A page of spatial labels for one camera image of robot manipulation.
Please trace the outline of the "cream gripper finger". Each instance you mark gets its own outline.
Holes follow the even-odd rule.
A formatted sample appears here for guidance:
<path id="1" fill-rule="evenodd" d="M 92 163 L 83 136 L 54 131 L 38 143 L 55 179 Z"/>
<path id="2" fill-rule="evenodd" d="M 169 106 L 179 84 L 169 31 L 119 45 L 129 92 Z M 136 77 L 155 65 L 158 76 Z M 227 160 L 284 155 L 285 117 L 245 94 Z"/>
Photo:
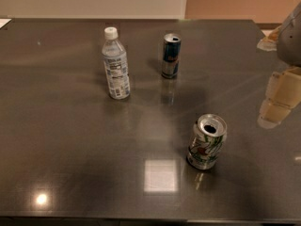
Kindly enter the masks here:
<path id="1" fill-rule="evenodd" d="M 276 51 L 279 31 L 279 26 L 269 31 L 266 36 L 258 42 L 257 48 L 266 52 Z"/>
<path id="2" fill-rule="evenodd" d="M 301 103 L 301 68 L 289 67 L 282 73 L 273 72 L 261 104 L 258 124 L 265 129 L 280 125 Z"/>

